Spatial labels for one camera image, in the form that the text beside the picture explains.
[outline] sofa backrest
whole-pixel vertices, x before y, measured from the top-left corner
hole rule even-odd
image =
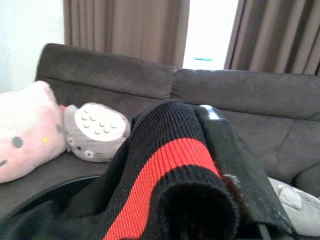
[[[262,160],[267,174],[287,183],[320,165],[317,76],[176,69],[48,44],[36,80],[51,85],[59,104],[101,103],[129,120],[163,99],[212,105]]]

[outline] pink plush pillow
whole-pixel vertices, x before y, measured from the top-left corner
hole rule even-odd
[[[63,111],[49,84],[0,94],[0,183],[30,173],[66,149]]]

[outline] totoro plush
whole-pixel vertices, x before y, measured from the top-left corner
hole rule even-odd
[[[98,103],[69,105],[63,120],[68,151],[89,162],[109,162],[130,135],[127,118]]]

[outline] white wall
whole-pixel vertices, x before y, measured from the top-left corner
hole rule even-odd
[[[0,0],[0,93],[34,81],[47,43],[64,43],[63,0]]]

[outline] gray sofa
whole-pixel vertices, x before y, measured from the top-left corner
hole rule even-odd
[[[36,80],[51,85],[59,104],[101,103],[129,120],[163,99],[215,106],[261,159],[268,176],[320,196],[320,77],[177,69],[48,44]],[[100,175],[107,167],[65,152],[25,177],[1,184],[0,216],[48,187]]]

